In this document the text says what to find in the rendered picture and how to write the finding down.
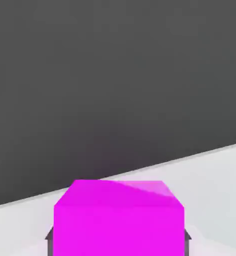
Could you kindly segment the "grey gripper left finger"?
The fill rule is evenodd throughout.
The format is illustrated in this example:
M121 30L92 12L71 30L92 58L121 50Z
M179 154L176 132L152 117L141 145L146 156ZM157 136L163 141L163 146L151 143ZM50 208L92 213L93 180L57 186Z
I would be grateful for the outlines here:
M45 237L47 240L47 256L53 256L53 227L48 232L47 236Z

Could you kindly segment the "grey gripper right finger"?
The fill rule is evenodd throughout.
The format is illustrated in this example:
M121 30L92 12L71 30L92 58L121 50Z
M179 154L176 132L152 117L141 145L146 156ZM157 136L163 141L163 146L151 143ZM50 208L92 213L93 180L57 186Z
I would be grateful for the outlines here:
M187 232L187 230L184 230L185 235L185 242L184 242L184 256L189 256L189 242L191 240L191 236Z

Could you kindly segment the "small magenta cube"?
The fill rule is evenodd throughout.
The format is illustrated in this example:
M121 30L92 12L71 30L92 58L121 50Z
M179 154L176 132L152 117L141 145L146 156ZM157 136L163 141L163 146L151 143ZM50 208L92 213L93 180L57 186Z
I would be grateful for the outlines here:
M54 206L53 256L184 256L184 243L161 181L76 180Z

